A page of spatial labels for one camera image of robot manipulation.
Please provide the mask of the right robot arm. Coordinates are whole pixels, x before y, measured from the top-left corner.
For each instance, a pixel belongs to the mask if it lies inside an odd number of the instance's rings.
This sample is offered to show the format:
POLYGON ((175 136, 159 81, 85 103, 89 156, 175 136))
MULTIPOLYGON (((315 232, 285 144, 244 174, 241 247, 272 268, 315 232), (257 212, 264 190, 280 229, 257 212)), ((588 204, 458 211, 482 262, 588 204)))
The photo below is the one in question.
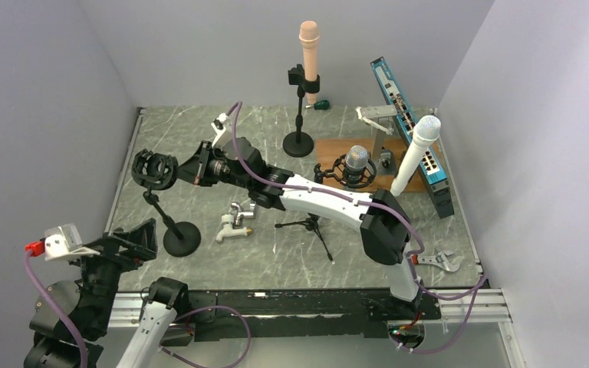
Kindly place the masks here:
POLYGON ((410 318, 420 310, 420 280, 405 252, 416 232, 389 191, 348 192, 312 182, 266 163, 244 137, 222 148, 202 141, 193 156, 177 166, 175 177, 194 186, 237 186, 261 207, 306 212, 346 225, 360 235, 366 256, 383 266, 395 314, 410 318))

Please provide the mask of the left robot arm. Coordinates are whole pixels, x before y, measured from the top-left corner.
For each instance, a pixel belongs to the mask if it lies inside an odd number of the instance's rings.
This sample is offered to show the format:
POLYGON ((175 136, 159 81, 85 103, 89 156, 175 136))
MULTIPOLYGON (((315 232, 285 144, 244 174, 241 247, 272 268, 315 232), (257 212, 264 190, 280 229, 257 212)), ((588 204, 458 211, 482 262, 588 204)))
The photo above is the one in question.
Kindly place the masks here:
MULTIPOLYGON (((29 327, 34 343, 25 367, 95 367, 107 334, 123 273, 156 258, 156 220, 150 218, 129 231, 117 229, 84 242, 73 224, 48 229, 42 240, 25 247, 25 269, 40 294, 29 327), (77 265, 81 277, 44 286, 31 269, 33 257, 77 265)), ((119 367, 145 367, 172 322, 183 320, 191 308, 188 287, 159 278, 150 285, 138 318, 139 325, 121 357, 119 367)))

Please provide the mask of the black round base clip stand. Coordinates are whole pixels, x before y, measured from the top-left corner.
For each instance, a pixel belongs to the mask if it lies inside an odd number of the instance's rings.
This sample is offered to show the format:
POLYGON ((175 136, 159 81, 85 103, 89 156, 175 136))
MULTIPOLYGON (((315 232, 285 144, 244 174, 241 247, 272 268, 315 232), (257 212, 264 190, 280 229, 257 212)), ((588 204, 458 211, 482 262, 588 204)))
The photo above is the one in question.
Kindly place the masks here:
POLYGON ((313 81, 307 80, 304 66, 297 64, 288 71, 288 84, 298 88, 298 113, 295 117, 295 131, 285 136, 282 142, 282 148, 291 157, 306 157, 313 151, 314 141, 307 133, 302 131, 304 97, 308 93, 316 94, 319 92, 320 77, 315 77, 313 81))

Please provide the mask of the grey condenser microphone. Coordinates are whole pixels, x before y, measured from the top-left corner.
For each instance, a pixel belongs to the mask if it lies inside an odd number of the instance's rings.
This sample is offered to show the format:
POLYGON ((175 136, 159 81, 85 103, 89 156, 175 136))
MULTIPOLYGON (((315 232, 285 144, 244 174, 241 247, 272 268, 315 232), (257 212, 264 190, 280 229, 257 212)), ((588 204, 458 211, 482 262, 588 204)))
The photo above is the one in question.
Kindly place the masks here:
POLYGON ((368 185, 365 173, 370 157, 367 149, 361 145, 352 146, 344 156, 343 181, 349 189, 363 188, 368 185))

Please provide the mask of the white microphone silver grille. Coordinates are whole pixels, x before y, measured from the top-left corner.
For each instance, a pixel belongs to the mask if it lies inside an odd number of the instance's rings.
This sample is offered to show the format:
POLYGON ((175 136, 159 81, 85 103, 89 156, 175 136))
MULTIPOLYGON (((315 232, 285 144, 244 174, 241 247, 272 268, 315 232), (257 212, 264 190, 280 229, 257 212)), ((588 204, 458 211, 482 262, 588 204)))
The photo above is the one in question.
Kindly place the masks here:
POLYGON ((426 115, 413 128, 412 141, 390 187, 390 192, 395 197, 399 196, 407 187, 416 168, 425 156, 425 152, 439 139, 441 126, 439 118, 426 115))

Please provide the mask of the white and chrome faucet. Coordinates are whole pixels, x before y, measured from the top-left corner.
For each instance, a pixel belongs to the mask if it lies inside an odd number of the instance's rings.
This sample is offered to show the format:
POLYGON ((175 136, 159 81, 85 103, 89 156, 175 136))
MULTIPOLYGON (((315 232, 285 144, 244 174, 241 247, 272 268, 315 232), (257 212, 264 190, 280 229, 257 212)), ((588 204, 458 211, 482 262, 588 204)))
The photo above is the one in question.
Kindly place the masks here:
POLYGON ((221 216, 220 229, 217 231, 215 241, 222 243, 226 238, 249 236, 253 229, 242 224, 244 219, 255 217, 256 204, 250 202, 248 209, 244 209, 239 202, 231 202, 229 211, 221 216))

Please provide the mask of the wooden board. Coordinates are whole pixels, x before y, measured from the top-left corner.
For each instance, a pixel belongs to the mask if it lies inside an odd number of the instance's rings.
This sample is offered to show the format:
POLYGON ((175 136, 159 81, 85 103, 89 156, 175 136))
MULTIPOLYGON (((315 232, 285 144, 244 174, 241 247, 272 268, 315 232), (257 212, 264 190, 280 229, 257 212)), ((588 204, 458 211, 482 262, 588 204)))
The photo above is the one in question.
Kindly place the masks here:
MULTIPOLYGON (((352 146, 361 145, 371 150, 373 148, 373 138, 351 138, 351 139, 319 139, 315 141, 315 153, 318 163, 321 164, 322 169, 329 169, 334 161, 341 155, 346 154, 352 146)), ((406 147, 402 140, 394 138, 386 138, 383 147, 393 151, 395 156, 395 163, 400 164, 406 147)), ((374 182, 363 189, 358 189, 358 192, 376 192, 378 189, 389 189, 393 181, 394 175, 378 174, 374 182)), ((421 193, 425 192, 426 188, 418 173, 415 173, 410 183, 405 188, 405 193, 421 193)))

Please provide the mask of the green handled screwdriver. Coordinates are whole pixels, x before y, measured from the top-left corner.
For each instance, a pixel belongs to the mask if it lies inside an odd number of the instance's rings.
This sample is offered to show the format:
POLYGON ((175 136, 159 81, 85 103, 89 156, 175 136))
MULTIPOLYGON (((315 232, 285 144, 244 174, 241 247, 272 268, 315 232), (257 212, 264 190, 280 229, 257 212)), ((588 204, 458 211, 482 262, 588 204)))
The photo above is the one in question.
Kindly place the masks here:
POLYGON ((308 110, 329 110, 331 104, 328 100, 319 100, 313 104, 308 104, 305 106, 308 110))

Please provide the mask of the black tripod shock mount stand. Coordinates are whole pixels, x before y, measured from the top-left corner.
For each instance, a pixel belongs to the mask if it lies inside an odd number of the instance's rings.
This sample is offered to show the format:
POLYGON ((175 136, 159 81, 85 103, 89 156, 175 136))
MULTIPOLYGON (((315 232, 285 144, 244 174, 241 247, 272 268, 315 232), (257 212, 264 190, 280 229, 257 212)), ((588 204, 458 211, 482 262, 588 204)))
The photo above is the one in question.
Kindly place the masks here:
MULTIPOLYGON (((334 161, 334 163, 330 169, 323 170, 321 168, 321 164, 317 163, 313 168, 314 182, 317 184, 323 184, 325 179, 334 179, 344 186, 343 171, 344 171, 344 156, 345 155, 346 154, 338 157, 334 161)), ((369 160, 369 163, 367 164, 367 168, 365 170, 365 173, 368 175, 368 185, 372 184, 373 181, 375 180, 376 175, 377 175, 377 168, 376 168, 375 164, 373 163, 373 161, 371 160, 371 158, 369 160)), ((275 228, 284 228, 287 226, 300 225, 300 226, 303 226, 307 231, 313 232, 321 241, 329 262, 334 265, 335 264, 334 258, 332 256, 331 252, 329 251, 328 246, 324 240, 324 237, 320 231, 320 225, 319 225, 320 219, 321 219, 321 217, 319 215, 308 213, 308 217, 306 219, 294 221, 294 222, 275 223, 274 227, 275 228)))

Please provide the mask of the metal bracket on post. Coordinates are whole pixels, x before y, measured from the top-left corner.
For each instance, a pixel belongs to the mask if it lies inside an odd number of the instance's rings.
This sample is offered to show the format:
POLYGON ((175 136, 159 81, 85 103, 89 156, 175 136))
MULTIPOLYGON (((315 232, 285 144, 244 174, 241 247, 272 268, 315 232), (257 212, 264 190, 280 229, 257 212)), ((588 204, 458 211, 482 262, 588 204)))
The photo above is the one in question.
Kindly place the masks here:
POLYGON ((394 176, 397 173, 395 156, 391 149, 384 147, 387 137, 396 132, 393 118, 397 116, 397 110, 393 105, 378 107, 357 107, 357 118, 375 129, 375 136, 371 147, 370 158, 377 165, 379 175, 394 176))

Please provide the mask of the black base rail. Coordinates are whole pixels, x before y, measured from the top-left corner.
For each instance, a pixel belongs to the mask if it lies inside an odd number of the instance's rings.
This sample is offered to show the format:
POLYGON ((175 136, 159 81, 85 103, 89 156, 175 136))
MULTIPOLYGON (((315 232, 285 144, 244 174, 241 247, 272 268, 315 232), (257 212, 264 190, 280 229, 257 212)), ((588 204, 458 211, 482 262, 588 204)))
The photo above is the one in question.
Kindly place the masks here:
POLYGON ((168 347, 247 336, 380 338, 387 326, 420 325, 442 316, 436 299, 423 295, 405 304, 385 287, 190 291, 189 298, 201 311, 168 329, 163 341, 168 347))

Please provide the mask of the blue network switch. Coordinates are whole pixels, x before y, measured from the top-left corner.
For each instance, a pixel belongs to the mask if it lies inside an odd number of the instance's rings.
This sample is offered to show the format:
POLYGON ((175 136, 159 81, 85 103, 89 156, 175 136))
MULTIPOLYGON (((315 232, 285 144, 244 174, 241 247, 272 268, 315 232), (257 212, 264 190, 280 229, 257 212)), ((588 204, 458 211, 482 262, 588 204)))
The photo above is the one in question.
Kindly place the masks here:
MULTIPOLYGON (((379 57, 372 61, 370 66, 386 104, 393 106, 397 111, 397 115, 393 118, 393 125, 402 137, 406 147, 409 147, 413 142, 413 128, 418 122, 418 119, 412 107, 408 104, 403 90, 394 77, 385 58, 379 57)), ((420 164, 417 166, 416 173, 420 175, 437 215, 441 219, 454 215, 455 211, 448 176, 438 155, 431 146, 423 154, 420 164)))

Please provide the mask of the red handled adjustable wrench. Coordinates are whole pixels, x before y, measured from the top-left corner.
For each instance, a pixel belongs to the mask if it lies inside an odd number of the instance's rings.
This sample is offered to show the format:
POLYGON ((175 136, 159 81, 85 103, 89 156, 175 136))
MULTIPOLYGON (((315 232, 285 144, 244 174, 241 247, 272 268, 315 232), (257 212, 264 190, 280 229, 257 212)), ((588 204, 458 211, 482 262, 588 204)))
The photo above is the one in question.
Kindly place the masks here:
POLYGON ((452 261, 450 257, 453 255, 453 251, 438 251, 434 255, 413 255, 411 258, 415 265, 429 265, 448 273, 454 273, 459 270, 461 263, 452 261))

